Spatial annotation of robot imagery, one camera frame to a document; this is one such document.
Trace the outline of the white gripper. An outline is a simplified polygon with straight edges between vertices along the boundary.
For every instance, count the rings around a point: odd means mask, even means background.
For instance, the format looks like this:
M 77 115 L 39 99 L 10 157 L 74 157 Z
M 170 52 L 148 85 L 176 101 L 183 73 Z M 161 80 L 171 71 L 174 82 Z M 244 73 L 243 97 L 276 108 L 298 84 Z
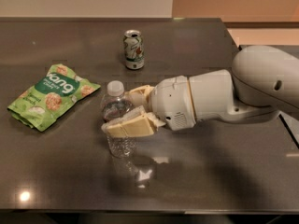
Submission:
M 111 137 L 145 137 L 155 134 L 165 125 L 178 131 L 196 124 L 190 84 L 185 76 L 165 79 L 154 89 L 150 85 L 140 86 L 128 94 L 134 106 L 138 107 L 102 125 L 102 131 Z M 152 112 L 144 108 L 148 102 Z

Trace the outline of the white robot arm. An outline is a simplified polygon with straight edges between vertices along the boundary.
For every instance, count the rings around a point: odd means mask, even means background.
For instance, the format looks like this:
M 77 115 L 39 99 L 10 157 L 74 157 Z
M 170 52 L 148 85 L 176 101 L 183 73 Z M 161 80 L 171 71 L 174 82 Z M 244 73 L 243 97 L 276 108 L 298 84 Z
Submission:
M 102 125 L 112 137 L 143 137 L 165 126 L 172 131 L 204 120 L 268 121 L 280 111 L 299 118 L 299 59 L 269 46 L 239 51 L 232 70 L 172 77 L 129 91 L 135 108 Z

